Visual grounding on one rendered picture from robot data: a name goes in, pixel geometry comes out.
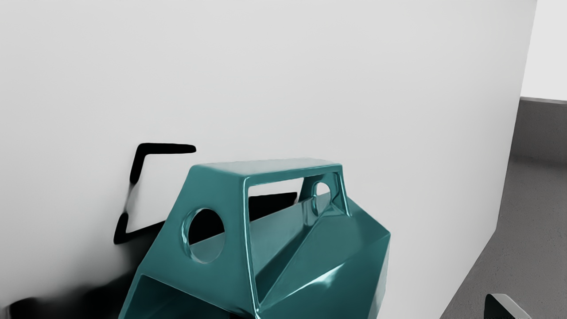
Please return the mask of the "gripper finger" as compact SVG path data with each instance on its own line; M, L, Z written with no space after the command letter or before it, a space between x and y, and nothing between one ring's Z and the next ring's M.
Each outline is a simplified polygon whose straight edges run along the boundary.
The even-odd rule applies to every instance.
M532 319L512 298L502 293L485 297L484 319Z

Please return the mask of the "teal faceted mug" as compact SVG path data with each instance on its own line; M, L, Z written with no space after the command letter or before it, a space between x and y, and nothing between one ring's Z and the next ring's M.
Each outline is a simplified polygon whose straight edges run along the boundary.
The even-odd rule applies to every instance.
M339 163L194 165L118 319L376 319L389 241Z

